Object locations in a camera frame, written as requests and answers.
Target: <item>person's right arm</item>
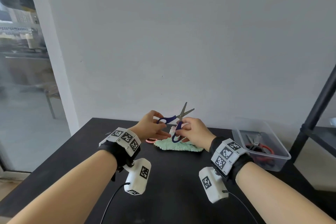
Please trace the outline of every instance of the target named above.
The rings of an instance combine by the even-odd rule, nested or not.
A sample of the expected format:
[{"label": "person's right arm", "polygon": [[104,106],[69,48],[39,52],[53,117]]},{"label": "person's right arm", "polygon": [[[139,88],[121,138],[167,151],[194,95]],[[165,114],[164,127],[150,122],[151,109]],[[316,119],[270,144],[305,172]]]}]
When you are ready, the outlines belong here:
[{"label": "person's right arm", "polygon": [[[176,134],[209,151],[213,135],[200,119],[184,118]],[[335,224],[320,208],[299,192],[253,162],[238,172],[236,183],[267,224]]]}]

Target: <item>person's left arm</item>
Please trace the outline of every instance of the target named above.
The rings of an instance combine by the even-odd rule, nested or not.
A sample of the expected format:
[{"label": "person's left arm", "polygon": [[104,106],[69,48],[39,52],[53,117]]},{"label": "person's left arm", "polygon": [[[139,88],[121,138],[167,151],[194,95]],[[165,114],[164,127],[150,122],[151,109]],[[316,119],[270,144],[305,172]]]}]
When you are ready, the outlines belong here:
[{"label": "person's left arm", "polygon": [[[162,131],[166,125],[156,124],[154,116],[163,118],[160,113],[150,111],[130,128],[141,141],[170,137]],[[112,154],[104,150],[96,152],[36,197],[8,224],[84,223],[116,169],[117,161]]]}]

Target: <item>wire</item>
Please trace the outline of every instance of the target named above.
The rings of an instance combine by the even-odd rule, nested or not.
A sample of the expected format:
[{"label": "wire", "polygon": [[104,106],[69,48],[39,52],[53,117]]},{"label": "wire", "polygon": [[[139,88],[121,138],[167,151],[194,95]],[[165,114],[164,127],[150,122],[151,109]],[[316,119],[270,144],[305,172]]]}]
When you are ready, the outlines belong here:
[{"label": "wire", "polygon": [[108,207],[110,206],[111,201],[112,201],[112,199],[114,198],[114,196],[116,195],[116,193],[117,193],[117,192],[118,192],[124,185],[128,185],[128,184],[131,184],[131,183],[130,183],[130,182],[125,182],[124,184],[120,185],[120,187],[117,188],[117,190],[114,192],[113,196],[111,197],[109,203],[108,203],[107,206],[106,206],[106,209],[105,209],[105,212],[104,212],[104,214],[103,214],[103,217],[101,218],[100,224],[103,223],[103,220],[104,220],[104,218],[105,218],[105,214],[106,214],[106,212],[107,212],[107,209],[108,209]]},{"label": "wire", "polygon": [[257,223],[258,224],[258,222],[257,222],[257,220],[254,218],[254,216],[253,216],[253,214],[250,212],[250,210],[247,208],[247,206],[235,195],[235,194],[233,194],[232,192],[229,192],[229,191],[227,191],[227,190],[222,190],[222,192],[223,193],[229,193],[229,194],[231,194],[232,196],[234,196],[236,199],[238,199],[242,204],[243,204],[243,206],[245,206],[245,208],[246,208],[246,210],[251,214],[251,216],[252,216],[252,218],[254,219],[254,221],[255,221],[255,223]]}]

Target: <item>mint green fabric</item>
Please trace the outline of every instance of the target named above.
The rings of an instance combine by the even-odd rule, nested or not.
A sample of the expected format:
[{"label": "mint green fabric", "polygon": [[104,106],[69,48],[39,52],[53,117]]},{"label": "mint green fabric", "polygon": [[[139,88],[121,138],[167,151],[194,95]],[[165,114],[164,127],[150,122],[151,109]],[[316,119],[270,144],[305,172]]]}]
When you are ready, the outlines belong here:
[{"label": "mint green fabric", "polygon": [[[173,134],[175,133],[175,128],[176,127],[172,127],[170,130],[170,134],[171,136],[173,136]],[[167,138],[165,140],[157,140],[154,143],[155,146],[159,147],[162,150],[174,150],[174,151],[195,151],[195,152],[199,152],[199,151],[203,151],[203,148],[194,146],[191,142],[186,142],[186,143],[182,143],[182,142],[178,142],[178,143],[173,143],[171,138]]]}]

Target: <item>clear plastic container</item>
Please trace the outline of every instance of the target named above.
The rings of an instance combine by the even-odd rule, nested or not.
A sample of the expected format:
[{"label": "clear plastic container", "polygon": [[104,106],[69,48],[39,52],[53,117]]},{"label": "clear plastic container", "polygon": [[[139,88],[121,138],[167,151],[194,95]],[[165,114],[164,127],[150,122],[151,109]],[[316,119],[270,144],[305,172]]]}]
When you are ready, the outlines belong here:
[{"label": "clear plastic container", "polygon": [[[254,162],[263,169],[279,172],[284,164],[291,158],[287,149],[280,142],[267,122],[257,119],[235,118],[235,129],[232,130],[233,139],[240,146],[245,148]],[[267,148],[254,148],[251,142],[259,141],[260,144],[267,146],[274,154]]]}]

